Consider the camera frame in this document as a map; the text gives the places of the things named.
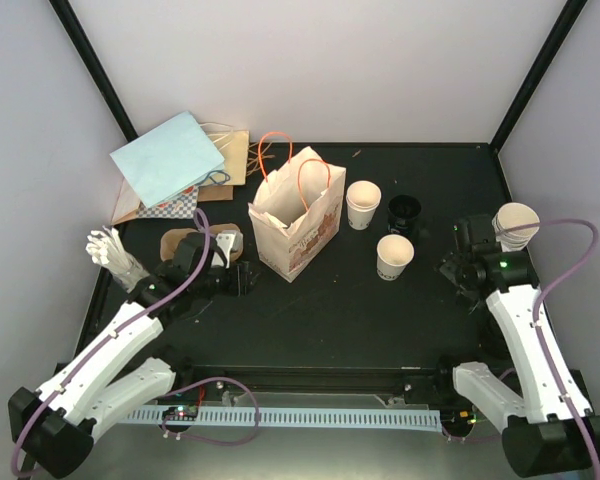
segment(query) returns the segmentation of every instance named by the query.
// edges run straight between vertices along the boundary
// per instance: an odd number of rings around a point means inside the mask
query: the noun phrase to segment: black frame pole
[[[586,4],[587,0],[567,0],[567,3],[565,3],[549,36],[540,49],[540,53],[538,53],[533,62],[524,82],[522,82],[520,90],[518,90],[513,99],[513,103],[511,103],[500,127],[498,127],[498,131],[489,144],[494,153],[498,154],[507,141],[507,138],[509,138],[522,112],[527,107],[533,93],[536,91],[551,62],[560,50],[562,43],[567,38],[569,31],[571,31],[571,27],[573,27],[573,24],[580,16],[580,12],[582,12]]]
[[[69,0],[49,0],[49,3],[62,22],[69,38],[71,38],[71,42],[74,47],[76,47],[87,70],[89,70],[91,78],[93,78],[98,90],[100,90],[104,101],[107,102],[107,106],[109,107],[109,110],[111,110],[116,122],[118,122],[120,130],[122,130],[125,138],[128,142],[135,140],[138,138],[138,133],[136,132],[136,129],[133,128],[133,124],[122,106],[109,77],[107,77],[107,73],[104,71],[98,55],[96,55],[95,50],[91,46],[87,34],[82,29],[82,25],[73,11]]]

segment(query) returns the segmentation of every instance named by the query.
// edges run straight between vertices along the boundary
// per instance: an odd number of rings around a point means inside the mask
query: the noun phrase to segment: stacked paper cups
[[[529,240],[538,232],[538,227],[502,233],[503,230],[539,221],[538,214],[530,207],[522,203],[507,203],[498,210],[491,223],[496,233],[496,240],[500,242],[502,250],[517,252],[527,246]]]
[[[364,230],[371,223],[380,204],[382,192],[377,185],[361,180],[347,189],[347,213],[349,225],[354,230]]]

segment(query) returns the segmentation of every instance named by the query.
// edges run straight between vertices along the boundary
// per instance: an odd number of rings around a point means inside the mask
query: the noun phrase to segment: white wall
[[[488,142],[565,0],[72,0],[140,133]]]
[[[85,236],[110,219],[124,143],[45,0],[0,0],[0,480],[7,400],[71,358],[96,268]]]
[[[600,0],[589,2],[503,149],[514,199],[540,218],[582,217],[600,228]],[[577,227],[553,227],[532,242],[546,283],[587,246]],[[581,368],[600,412],[600,248],[549,297],[568,363]]]

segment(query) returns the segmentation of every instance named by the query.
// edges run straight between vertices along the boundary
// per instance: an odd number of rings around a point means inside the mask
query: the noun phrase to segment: black cup
[[[419,237],[420,222],[418,217],[422,205],[417,198],[409,195],[398,195],[389,201],[389,233],[397,233],[415,243]]]

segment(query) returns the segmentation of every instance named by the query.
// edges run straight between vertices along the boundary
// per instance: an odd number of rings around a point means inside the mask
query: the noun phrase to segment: paper shopping bag
[[[131,185],[123,180],[111,224],[117,225],[135,218],[191,219],[198,202],[232,200],[233,187],[230,185],[244,185],[246,182],[249,132],[209,132],[207,136],[222,153],[222,172],[207,178],[200,187],[189,187],[178,198],[152,208],[145,207]]]
[[[289,160],[267,174],[262,142],[270,135],[289,139]],[[260,260],[292,282],[340,228],[346,169],[326,163],[310,147],[292,157],[291,139],[266,134],[258,145],[264,180],[249,217]]]

